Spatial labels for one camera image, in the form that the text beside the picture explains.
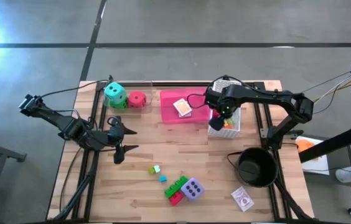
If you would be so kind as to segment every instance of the black bucket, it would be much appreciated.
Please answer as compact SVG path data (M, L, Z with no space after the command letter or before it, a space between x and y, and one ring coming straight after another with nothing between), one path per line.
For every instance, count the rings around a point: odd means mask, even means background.
M274 157L262 148L244 150L236 162L239 181L252 187L266 187L275 181L278 167Z

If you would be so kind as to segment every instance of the pink tray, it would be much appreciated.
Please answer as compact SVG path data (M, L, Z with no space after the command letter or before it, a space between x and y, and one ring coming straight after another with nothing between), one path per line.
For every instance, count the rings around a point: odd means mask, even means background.
M162 90L161 91L161 111L162 120L166 124L175 123L191 123L199 121L208 121L210 119L210 110L208 106L203 106L198 109L193 109L191 112L191 117L189 118L179 118L178 111L174 107L173 103L177 100L183 98L187 100L187 96L191 93L196 93L202 95L206 88L184 88L179 90ZM202 105L205 101L204 96L191 96L189 97L189 103L198 107Z

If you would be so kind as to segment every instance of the purple dice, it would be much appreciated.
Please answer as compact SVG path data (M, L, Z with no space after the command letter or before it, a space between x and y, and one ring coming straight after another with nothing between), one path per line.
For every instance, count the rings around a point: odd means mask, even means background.
M201 184L195 178L191 178L181 187L181 191L190 201L194 201L203 194L205 189L203 189Z

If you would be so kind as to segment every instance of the wooden table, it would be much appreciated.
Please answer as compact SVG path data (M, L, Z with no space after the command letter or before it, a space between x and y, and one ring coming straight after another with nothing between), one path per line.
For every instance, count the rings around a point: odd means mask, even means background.
M282 89L281 82L278 80L263 82L267 90ZM169 87L154 87L150 113L120 114L126 127L138 132L137 135L126 136L124 144L139 144L139 147L127 152L126 159L120 165L113 163L112 152L100 154L90 222L273 221L268 188L257 189L244 186L255 203L244 213L230 195L241 186L241 183L237 181L233 168L225 156L230 152L260 145L253 104L242 105L241 132L235 139L212 139L207 136L207 123L164 124L162 122L159 93L163 89L169 89ZM84 119L90 116L94 93L95 85L79 89L77 93L75 109ZM262 107L261 110L263 123L266 124ZM280 106L270 106L270 110L274 125L287 115ZM113 113L107 110L106 114L108 117ZM104 129L109 129L109 125L105 124ZM74 142L66 142L48 218L56 216L59 212L59 197L63 181L77 150L78 146ZM313 217L297 149L293 145L284 144L279 151L279 156L287 189L299 206ZM70 174L62 207L76 189L81 159L82 153L78 156ZM159 175L148 172L148 167L156 164L160 165L161 173L167 176L167 182L160 183ZM196 202L189 202L185 198L173 207L166 199L164 189L181 175L188 178L195 177L203 185L205 192ZM80 205L81 217L84 213L85 194ZM276 197L283 214L278 190L276 190Z

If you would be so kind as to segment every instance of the concrete floor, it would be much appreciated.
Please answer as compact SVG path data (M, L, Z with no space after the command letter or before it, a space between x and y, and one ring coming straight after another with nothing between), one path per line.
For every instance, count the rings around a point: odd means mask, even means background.
M0 43L89 43L100 0L0 1ZM109 0L97 42L351 42L349 0ZM0 146L26 152L0 179L0 223L44 220L64 142L17 106L30 93L77 86L87 49L0 49ZM301 91L351 70L351 48L95 49L87 80L281 80ZM338 80L307 93L317 97ZM73 106L75 91L50 96ZM325 107L322 100L316 110ZM351 128L351 93L299 129L331 137ZM351 191L308 182L317 218L351 223Z

